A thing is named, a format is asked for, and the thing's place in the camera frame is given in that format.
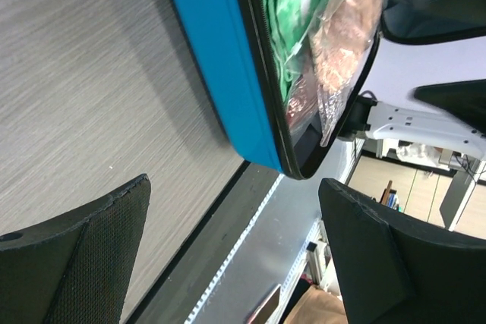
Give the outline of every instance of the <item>plastic bag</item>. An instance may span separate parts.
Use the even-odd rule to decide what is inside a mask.
[[[300,134],[318,112],[317,79],[314,73],[310,46],[304,44],[300,52],[287,62],[297,80],[289,91],[286,120],[292,136]]]
[[[383,0],[329,0],[310,30],[318,106],[326,146],[346,108],[354,73],[371,45]]]

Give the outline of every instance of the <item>blue plastic container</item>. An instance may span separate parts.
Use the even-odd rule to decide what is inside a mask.
[[[319,117],[292,142],[261,0],[173,0],[213,103],[236,151],[295,179],[311,177],[368,75],[377,40],[328,146]]]

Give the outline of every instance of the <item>desk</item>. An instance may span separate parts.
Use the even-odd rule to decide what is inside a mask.
[[[0,0],[0,234],[146,172],[122,319],[242,163],[169,0]]]

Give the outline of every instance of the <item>black cable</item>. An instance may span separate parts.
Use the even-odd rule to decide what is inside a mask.
[[[462,162],[464,162],[464,160],[462,162],[460,162],[457,155],[454,155],[457,163],[459,163],[461,165],[461,167],[465,169],[465,172],[474,181],[474,185],[476,186],[478,184],[478,182],[474,179],[474,172],[472,172],[472,169],[471,169],[471,162],[469,161],[468,155],[464,155],[464,156],[465,156],[465,164],[462,163]],[[486,168],[479,173],[478,180],[481,177],[481,175],[484,174],[485,172],[486,172]]]
[[[360,96],[366,96],[366,95],[369,95],[375,102],[378,101],[376,95],[374,95],[374,93],[371,91],[371,90],[365,90],[363,91],[361,94],[359,94]]]

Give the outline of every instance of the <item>wooden floor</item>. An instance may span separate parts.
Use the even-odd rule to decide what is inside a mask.
[[[349,186],[379,200],[389,180],[393,180],[393,189],[397,190],[405,214],[443,227],[439,208],[451,178],[428,177],[414,168],[361,157]],[[475,188],[456,231],[486,239],[485,186]]]
[[[0,234],[153,184],[123,318],[242,160],[169,0],[0,0]]]

